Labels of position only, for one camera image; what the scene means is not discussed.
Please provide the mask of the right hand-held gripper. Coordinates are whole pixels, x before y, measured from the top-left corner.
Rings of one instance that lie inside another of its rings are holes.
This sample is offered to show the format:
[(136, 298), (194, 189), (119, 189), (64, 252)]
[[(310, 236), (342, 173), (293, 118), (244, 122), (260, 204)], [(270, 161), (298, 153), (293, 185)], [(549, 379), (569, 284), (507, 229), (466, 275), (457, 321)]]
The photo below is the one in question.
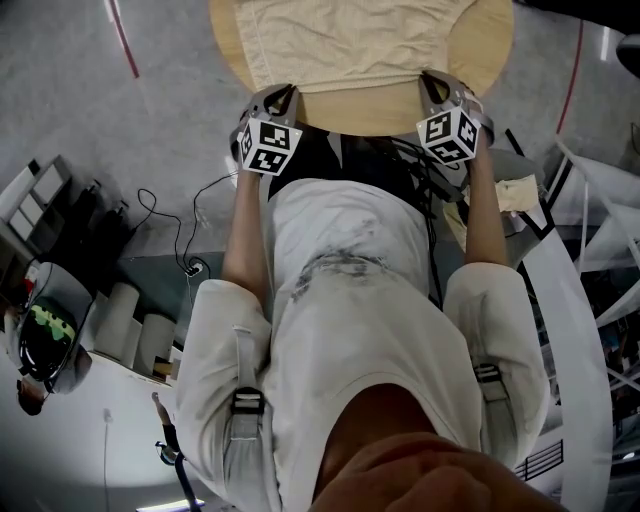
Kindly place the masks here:
[(436, 70), (424, 70), (419, 94), (426, 119), (416, 124), (424, 151), (439, 164), (450, 166), (476, 157), (478, 138), (485, 131), (494, 142), (493, 120), (480, 101), (457, 78)]

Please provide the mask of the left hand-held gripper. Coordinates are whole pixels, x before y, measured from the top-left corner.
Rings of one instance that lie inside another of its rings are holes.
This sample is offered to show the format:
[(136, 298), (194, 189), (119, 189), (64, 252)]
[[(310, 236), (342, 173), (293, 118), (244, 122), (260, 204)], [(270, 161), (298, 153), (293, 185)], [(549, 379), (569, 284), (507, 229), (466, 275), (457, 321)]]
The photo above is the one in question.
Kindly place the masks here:
[[(303, 132), (294, 126), (300, 91), (292, 84), (276, 84), (257, 91), (246, 117), (230, 135), (230, 149), (239, 168), (279, 176), (290, 163)], [(265, 112), (275, 121), (256, 116)]]

